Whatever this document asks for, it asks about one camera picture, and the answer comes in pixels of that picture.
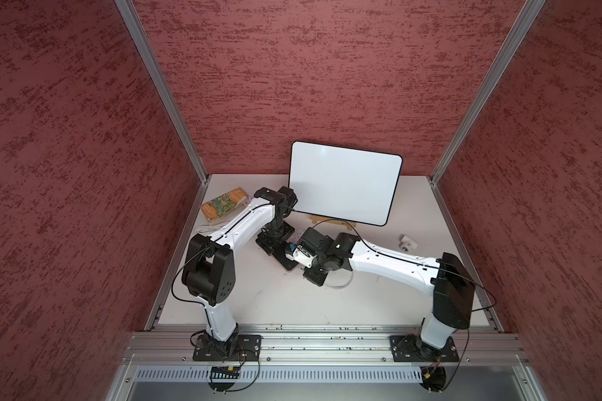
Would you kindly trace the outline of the black phone pink case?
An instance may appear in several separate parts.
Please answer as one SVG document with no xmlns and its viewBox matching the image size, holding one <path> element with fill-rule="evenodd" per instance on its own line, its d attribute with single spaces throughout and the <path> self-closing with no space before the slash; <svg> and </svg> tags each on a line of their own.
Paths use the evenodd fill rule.
<svg viewBox="0 0 602 401">
<path fill-rule="evenodd" d="M 273 257 L 287 272 L 291 272 L 299 265 L 294 260 L 294 249 L 294 245 L 288 242 L 281 242 L 274 247 Z"/>
</svg>

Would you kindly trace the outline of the white plug adapter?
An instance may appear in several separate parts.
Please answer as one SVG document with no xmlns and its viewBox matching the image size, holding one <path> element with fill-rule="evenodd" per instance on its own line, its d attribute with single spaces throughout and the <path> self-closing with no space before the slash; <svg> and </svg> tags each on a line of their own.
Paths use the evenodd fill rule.
<svg viewBox="0 0 602 401">
<path fill-rule="evenodd" d="M 418 243 L 412 239 L 411 237 L 408 237 L 407 235 L 402 235 L 400 238 L 400 249 L 403 252 L 412 252 L 414 250 L 416 250 L 418 248 Z"/>
</svg>

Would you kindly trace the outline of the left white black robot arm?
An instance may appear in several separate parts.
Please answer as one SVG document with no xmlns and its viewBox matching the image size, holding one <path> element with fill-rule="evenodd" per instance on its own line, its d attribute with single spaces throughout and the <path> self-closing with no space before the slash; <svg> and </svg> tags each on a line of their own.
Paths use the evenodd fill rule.
<svg viewBox="0 0 602 401">
<path fill-rule="evenodd" d="M 288 240 L 294 228 L 285 221 L 297 202 L 297 195 L 287 186 L 278 190 L 263 187 L 247 208 L 222 228 L 189 240 L 174 279 L 181 281 L 191 297 L 179 297 L 174 291 L 171 294 L 179 302 L 203 307 L 206 328 L 192 336 L 196 356 L 230 359 L 240 346 L 239 328 L 227 300 L 236 284 L 235 252 L 254 238 L 286 271 L 297 267 L 297 262 L 286 256 L 292 249 Z"/>
</svg>

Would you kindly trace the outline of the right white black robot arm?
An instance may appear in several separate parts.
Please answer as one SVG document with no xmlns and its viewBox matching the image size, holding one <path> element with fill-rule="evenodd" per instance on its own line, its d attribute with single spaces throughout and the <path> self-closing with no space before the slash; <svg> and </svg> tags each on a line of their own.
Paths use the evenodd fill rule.
<svg viewBox="0 0 602 401">
<path fill-rule="evenodd" d="M 371 244 L 357 232 L 341 232 L 333 239 L 311 227 L 297 243 L 284 248 L 284 255 L 301 265 L 306 280 L 318 287 L 331 272 L 347 270 L 384 277 L 426 294 L 432 300 L 431 312 L 413 338 L 424 358 L 440 354 L 455 332 L 470 327 L 475 292 L 481 287 L 451 253 L 441 257 L 401 254 Z"/>
</svg>

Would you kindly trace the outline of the wooden board stand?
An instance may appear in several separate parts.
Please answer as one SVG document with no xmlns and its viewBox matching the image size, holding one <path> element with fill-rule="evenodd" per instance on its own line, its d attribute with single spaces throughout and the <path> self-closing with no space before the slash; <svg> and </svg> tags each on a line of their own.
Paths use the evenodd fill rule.
<svg viewBox="0 0 602 401">
<path fill-rule="evenodd" d="M 346 221 L 343 219 L 338 219 L 338 218 L 329 218 L 329 217 L 321 217 L 321 216 L 317 216 L 317 215 L 311 215 L 310 220 L 314 227 L 316 227 L 320 224 L 326 223 L 326 224 L 333 224 L 333 225 L 340 225 L 340 226 L 347 227 L 347 229 L 349 231 L 354 231 L 356 228 L 355 222 L 349 222 L 349 221 Z"/>
</svg>

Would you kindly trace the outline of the colourful patterned book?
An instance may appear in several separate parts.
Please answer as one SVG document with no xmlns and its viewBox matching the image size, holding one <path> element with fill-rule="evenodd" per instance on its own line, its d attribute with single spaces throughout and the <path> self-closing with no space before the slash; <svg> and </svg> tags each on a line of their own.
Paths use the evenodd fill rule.
<svg viewBox="0 0 602 401">
<path fill-rule="evenodd" d="M 242 188 L 235 188 L 203 203 L 200 210 L 209 222 L 213 222 L 244 205 L 248 199 L 248 195 Z"/>
</svg>

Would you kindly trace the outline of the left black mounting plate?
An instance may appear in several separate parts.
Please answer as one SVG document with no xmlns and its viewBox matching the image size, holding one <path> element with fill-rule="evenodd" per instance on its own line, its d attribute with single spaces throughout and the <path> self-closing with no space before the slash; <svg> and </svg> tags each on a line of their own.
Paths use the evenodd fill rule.
<svg viewBox="0 0 602 401">
<path fill-rule="evenodd" d="M 204 333 L 192 338 L 194 362 L 257 362 L 261 352 L 262 337 L 259 335 L 237 334 L 226 342 L 214 339 Z"/>
</svg>

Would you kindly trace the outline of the black mounting plate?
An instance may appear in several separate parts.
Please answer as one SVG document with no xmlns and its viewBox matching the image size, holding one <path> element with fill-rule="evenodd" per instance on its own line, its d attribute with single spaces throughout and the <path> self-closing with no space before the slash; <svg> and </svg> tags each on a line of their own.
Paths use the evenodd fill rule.
<svg viewBox="0 0 602 401">
<path fill-rule="evenodd" d="M 390 336 L 390 349 L 396 363 L 456 363 L 460 360 L 456 344 L 449 337 L 442 349 L 436 349 L 423 342 L 419 335 L 406 334 Z"/>
<path fill-rule="evenodd" d="M 214 339 L 204 333 L 192 338 L 194 362 L 257 362 L 261 352 L 262 337 L 259 335 L 237 334 L 226 342 Z"/>
</svg>

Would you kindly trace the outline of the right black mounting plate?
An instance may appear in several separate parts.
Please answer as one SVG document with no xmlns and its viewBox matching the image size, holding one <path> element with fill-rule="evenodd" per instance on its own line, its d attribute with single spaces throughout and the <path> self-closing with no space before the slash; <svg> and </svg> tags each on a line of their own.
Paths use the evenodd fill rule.
<svg viewBox="0 0 602 401">
<path fill-rule="evenodd" d="M 460 360 L 456 344 L 449 337 L 442 349 L 436 349 L 423 342 L 419 335 L 406 334 L 390 336 L 390 349 L 396 363 L 456 363 Z"/>
</svg>

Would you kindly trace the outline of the white board black frame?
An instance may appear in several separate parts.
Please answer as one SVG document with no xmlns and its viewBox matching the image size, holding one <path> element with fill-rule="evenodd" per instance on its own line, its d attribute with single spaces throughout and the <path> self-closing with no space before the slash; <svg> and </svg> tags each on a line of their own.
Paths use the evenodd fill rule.
<svg viewBox="0 0 602 401">
<path fill-rule="evenodd" d="M 403 165 L 400 155 L 296 141 L 289 187 L 297 212 L 383 227 Z"/>
</svg>

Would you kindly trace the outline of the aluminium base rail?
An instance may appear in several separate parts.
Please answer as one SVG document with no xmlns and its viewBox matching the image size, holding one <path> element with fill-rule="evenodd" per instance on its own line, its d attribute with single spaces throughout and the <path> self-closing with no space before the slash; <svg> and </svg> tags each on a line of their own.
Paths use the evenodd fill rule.
<svg viewBox="0 0 602 401">
<path fill-rule="evenodd" d="M 199 329 L 187 325 L 159 325 L 150 332 L 134 332 L 123 351 L 123 364 L 190 364 L 190 337 Z M 241 334 L 259 335 L 263 364 L 371 365 L 393 364 L 390 337 L 416 334 L 418 326 L 243 325 Z M 489 327 L 473 327 L 453 334 L 463 367 L 530 366 L 520 336 Z"/>
</svg>

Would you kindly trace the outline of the left aluminium corner post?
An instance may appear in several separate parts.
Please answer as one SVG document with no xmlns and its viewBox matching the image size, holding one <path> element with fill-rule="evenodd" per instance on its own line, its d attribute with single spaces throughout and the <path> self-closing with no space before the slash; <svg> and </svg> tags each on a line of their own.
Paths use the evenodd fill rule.
<svg viewBox="0 0 602 401">
<path fill-rule="evenodd" d="M 124 24 L 135 44 L 135 47 L 143 61 L 147 72 L 149 73 L 153 84 L 160 96 L 162 103 L 170 117 L 182 145 L 187 153 L 192 166 L 197 173 L 198 179 L 202 185 L 208 182 L 208 173 L 203 164 L 202 157 L 199 155 L 196 146 L 190 136 L 186 122 L 178 108 L 174 95 L 167 83 L 167 79 L 160 67 L 158 59 L 152 48 L 150 40 L 142 26 L 140 17 L 135 9 L 133 1 L 130 0 L 115 0 L 120 15 L 123 18 Z"/>
</svg>

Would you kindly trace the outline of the aluminium corner post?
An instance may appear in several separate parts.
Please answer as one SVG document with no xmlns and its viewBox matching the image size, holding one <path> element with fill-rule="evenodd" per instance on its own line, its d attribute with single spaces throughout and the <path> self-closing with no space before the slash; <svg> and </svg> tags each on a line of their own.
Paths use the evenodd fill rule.
<svg viewBox="0 0 602 401">
<path fill-rule="evenodd" d="M 468 111 L 463 116 L 453 137 L 448 143 L 446 150 L 444 150 L 440 160 L 437 162 L 436 167 L 431 173 L 429 179 L 431 187 L 437 187 L 440 180 L 443 178 L 446 169 L 449 167 L 454 156 L 463 144 L 463 141 L 468 136 L 473 124 L 483 110 L 484 105 L 488 102 L 493 90 L 497 87 L 508 68 L 508 65 L 510 65 L 510 62 L 517 53 L 521 43 L 523 43 L 524 38 L 533 26 L 534 21 L 543 9 L 545 3 L 544 0 L 526 0 L 523 3 L 523 7 L 513 21 L 512 27 L 500 46 L 473 101 L 469 105 Z"/>
<path fill-rule="evenodd" d="M 142 26 L 140 17 L 135 9 L 133 1 L 130 0 L 115 0 L 120 15 L 123 18 L 124 24 L 135 44 L 135 47 L 143 61 L 147 72 L 149 73 L 153 84 L 160 96 L 162 103 L 170 117 L 182 145 L 187 153 L 192 166 L 197 173 L 198 179 L 202 185 L 208 182 L 208 173 L 203 164 L 202 157 L 199 155 L 196 146 L 190 136 L 186 122 L 178 108 L 174 95 L 167 83 L 167 79 L 160 67 L 158 59 L 152 48 L 150 40 Z"/>
</svg>

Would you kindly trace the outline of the right aluminium corner post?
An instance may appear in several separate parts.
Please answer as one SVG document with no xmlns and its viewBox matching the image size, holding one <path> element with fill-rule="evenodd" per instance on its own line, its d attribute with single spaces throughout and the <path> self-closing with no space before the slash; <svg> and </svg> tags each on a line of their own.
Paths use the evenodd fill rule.
<svg viewBox="0 0 602 401">
<path fill-rule="evenodd" d="M 449 167 L 454 156 L 463 144 L 463 141 L 468 136 L 473 124 L 483 110 L 484 105 L 488 102 L 493 90 L 497 87 L 508 68 L 508 65 L 510 65 L 510 62 L 517 53 L 521 43 L 523 43 L 524 38 L 533 26 L 534 21 L 543 9 L 545 3 L 544 0 L 526 0 L 523 3 L 523 7 L 513 21 L 512 27 L 500 46 L 473 101 L 469 105 L 468 111 L 463 116 L 453 137 L 448 143 L 446 150 L 444 150 L 440 160 L 437 162 L 436 167 L 431 173 L 429 179 L 431 187 L 437 187 L 440 180 L 443 178 L 446 169 Z"/>
</svg>

